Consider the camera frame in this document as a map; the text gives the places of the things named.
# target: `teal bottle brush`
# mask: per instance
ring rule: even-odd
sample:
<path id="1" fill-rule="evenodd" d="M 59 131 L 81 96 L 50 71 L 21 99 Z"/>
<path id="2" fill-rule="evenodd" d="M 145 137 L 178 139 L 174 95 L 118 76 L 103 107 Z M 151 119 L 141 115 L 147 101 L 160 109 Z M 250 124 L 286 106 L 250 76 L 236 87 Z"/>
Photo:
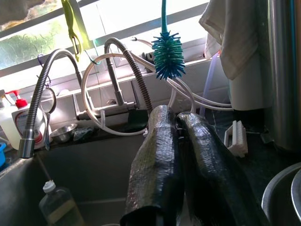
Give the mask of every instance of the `teal bottle brush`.
<path id="1" fill-rule="evenodd" d="M 152 49 L 154 52 L 154 62 L 157 78 L 173 79 L 181 77 L 184 71 L 184 57 L 180 37 L 176 37 L 179 33 L 170 35 L 167 31 L 166 22 L 166 0 L 162 0 L 162 33 L 160 37 L 155 37 L 157 40 L 153 41 Z"/>

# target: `flexible faucet hose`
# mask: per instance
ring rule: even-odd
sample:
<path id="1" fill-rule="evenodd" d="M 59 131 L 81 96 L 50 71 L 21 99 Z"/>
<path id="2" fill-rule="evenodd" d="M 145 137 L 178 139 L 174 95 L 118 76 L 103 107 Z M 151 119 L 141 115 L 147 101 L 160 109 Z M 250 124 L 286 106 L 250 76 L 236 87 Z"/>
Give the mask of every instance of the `flexible faucet hose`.
<path id="1" fill-rule="evenodd" d="M 104 53 L 109 53 L 110 45 L 111 44 L 116 45 L 121 50 L 121 52 L 125 56 L 127 62 L 130 64 L 130 67 L 132 68 L 132 70 L 134 72 L 134 75 L 135 75 L 135 77 L 137 79 L 137 82 L 138 82 L 138 85 L 139 85 L 139 89 L 141 91 L 141 94 L 143 96 L 143 100 L 144 100 L 145 105 L 146 105 L 146 109 L 147 109 L 148 113 L 150 114 L 151 111 L 152 111 L 151 99 L 150 99 L 149 93 L 147 91 L 147 88 L 145 86 L 145 83 L 143 81 L 143 77 L 142 77 L 141 71 L 140 71 L 140 69 L 139 69 L 136 61 L 134 60 L 131 52 L 128 51 L 128 49 L 125 46 L 125 44 L 123 44 L 119 39 L 117 39 L 117 38 L 109 38 L 105 42 L 105 44 L 104 44 Z M 111 59 L 107 58 L 106 62 L 107 62 L 107 66 L 108 66 L 108 71 L 109 71 L 110 76 L 111 76 L 112 74 L 115 73 L 114 69 L 113 69 L 113 65 L 112 65 Z"/>
<path id="2" fill-rule="evenodd" d="M 41 96 L 42 96 L 43 88 L 44 88 L 44 85 L 45 85 L 45 82 L 47 79 L 47 75 L 49 74 L 49 70 L 51 68 L 52 63 L 55 61 L 55 59 L 59 55 L 67 56 L 72 61 L 72 64 L 75 68 L 76 74 L 78 75 L 78 73 L 79 73 L 77 63 L 69 51 L 67 51 L 65 49 L 57 49 L 57 50 L 54 50 L 48 56 L 44 66 L 43 66 L 43 69 L 41 71 L 41 74 L 39 76 L 39 79 L 38 79 L 38 82 L 34 89 L 34 92 L 33 92 L 32 101 L 31 101 L 30 108 L 28 111 L 25 129 L 33 129 L 34 128 L 34 123 L 36 120 L 36 115 L 37 115 L 38 107 L 39 107 L 39 104 L 41 101 Z"/>

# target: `metal container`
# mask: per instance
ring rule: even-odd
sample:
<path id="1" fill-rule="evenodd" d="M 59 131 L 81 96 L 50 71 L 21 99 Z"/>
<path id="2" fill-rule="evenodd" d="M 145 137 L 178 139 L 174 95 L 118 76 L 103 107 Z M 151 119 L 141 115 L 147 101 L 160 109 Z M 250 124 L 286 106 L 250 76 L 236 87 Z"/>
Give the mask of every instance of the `metal container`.
<path id="1" fill-rule="evenodd" d="M 291 196 L 296 214 L 301 222 L 301 170 L 293 178 Z"/>
<path id="2" fill-rule="evenodd" d="M 272 91 L 266 126 L 275 145 L 290 152 L 301 146 L 300 13 L 300 1 L 269 0 Z"/>
<path id="3" fill-rule="evenodd" d="M 266 187 L 261 207 L 273 226 L 301 226 L 291 199 L 291 185 L 301 162 L 278 173 Z"/>
<path id="4" fill-rule="evenodd" d="M 77 124 L 71 124 L 68 126 L 63 126 L 54 130 L 49 136 L 56 142 L 56 143 L 65 143 L 73 138 L 75 128 Z"/>

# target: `plastic bottle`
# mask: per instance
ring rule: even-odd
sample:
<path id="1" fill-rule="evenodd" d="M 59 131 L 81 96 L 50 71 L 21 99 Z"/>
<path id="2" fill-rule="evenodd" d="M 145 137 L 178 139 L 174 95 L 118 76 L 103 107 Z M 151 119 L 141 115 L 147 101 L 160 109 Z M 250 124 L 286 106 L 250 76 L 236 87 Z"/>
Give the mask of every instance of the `plastic bottle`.
<path id="1" fill-rule="evenodd" d="M 10 144 L 16 150 L 19 149 L 21 135 L 19 134 L 15 126 L 12 112 L 15 112 L 17 110 L 18 108 L 16 106 L 11 106 L 9 101 L 5 99 L 4 90 L 0 90 L 0 126 Z"/>
<path id="2" fill-rule="evenodd" d="M 14 93 L 15 96 L 17 97 L 16 106 L 18 109 L 12 112 L 12 118 L 15 122 L 15 127 L 17 128 L 19 135 L 22 136 L 23 131 L 25 129 L 30 105 L 27 104 L 27 101 L 25 99 L 20 98 L 18 90 L 13 90 L 6 94 L 10 94 L 10 93 Z M 46 127 L 45 115 L 42 112 L 42 110 L 38 108 L 36 121 L 34 124 L 34 139 L 35 139 L 34 149 L 44 146 L 45 127 Z"/>
<path id="3" fill-rule="evenodd" d="M 56 187 L 53 180 L 43 187 L 46 195 L 39 203 L 49 226 L 84 226 L 85 222 L 79 212 L 70 191 L 67 188 Z"/>

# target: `red cap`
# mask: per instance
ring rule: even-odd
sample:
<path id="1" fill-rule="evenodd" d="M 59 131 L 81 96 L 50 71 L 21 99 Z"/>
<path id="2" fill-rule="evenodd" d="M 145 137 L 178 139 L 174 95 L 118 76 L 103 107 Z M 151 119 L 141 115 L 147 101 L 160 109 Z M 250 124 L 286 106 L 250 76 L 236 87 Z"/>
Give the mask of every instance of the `red cap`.
<path id="1" fill-rule="evenodd" d="M 12 91 L 7 92 L 5 94 L 10 94 L 10 93 L 15 94 L 15 96 L 17 97 L 17 100 L 16 100 L 16 106 L 17 106 L 17 108 L 26 107 L 28 105 L 27 101 L 25 99 L 20 98 L 18 90 L 12 90 Z"/>

